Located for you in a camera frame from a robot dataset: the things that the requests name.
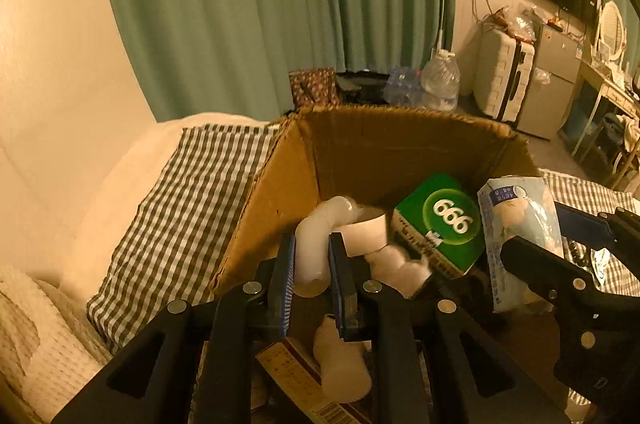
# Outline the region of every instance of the white towel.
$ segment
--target white towel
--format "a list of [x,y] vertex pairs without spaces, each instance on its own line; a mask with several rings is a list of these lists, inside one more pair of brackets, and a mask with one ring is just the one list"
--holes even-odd
[[628,115],[616,115],[618,120],[625,125],[625,150],[631,153],[640,138],[640,128],[638,120],[632,119]]
[[50,422],[110,359],[79,306],[0,267],[0,373],[41,420]]

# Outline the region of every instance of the white tissue pack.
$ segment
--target white tissue pack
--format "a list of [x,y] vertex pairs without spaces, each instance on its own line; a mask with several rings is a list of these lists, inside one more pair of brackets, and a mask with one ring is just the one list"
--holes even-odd
[[514,236],[564,258],[556,206],[544,179],[516,176],[489,179],[478,191],[478,202],[494,311],[505,312],[531,304],[550,308],[547,302],[529,290],[526,283],[507,272],[500,260],[502,244]]

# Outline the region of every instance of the mini fridge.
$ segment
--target mini fridge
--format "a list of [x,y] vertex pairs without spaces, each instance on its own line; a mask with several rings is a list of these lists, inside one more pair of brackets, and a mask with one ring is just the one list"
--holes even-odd
[[551,81],[549,84],[529,81],[516,128],[551,139],[562,127],[574,94],[580,67],[578,42],[547,25],[541,26],[533,66],[551,73]]

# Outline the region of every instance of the white pillow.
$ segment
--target white pillow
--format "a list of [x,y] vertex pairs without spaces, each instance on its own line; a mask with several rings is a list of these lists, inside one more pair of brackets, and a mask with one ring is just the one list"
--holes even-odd
[[156,124],[132,145],[102,182],[82,220],[65,263],[60,290],[83,306],[104,280],[116,246],[138,205],[158,181],[180,142],[183,128],[204,124],[264,126],[242,115],[197,114]]

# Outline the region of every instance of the plastic water bottle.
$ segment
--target plastic water bottle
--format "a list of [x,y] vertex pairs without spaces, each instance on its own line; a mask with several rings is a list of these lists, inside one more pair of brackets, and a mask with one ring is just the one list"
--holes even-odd
[[458,105],[460,70],[455,54],[439,50],[422,71],[424,106],[439,112],[451,112]]
[[396,106],[423,108],[424,90],[420,84],[420,70],[410,67],[394,68],[386,81],[383,99]]

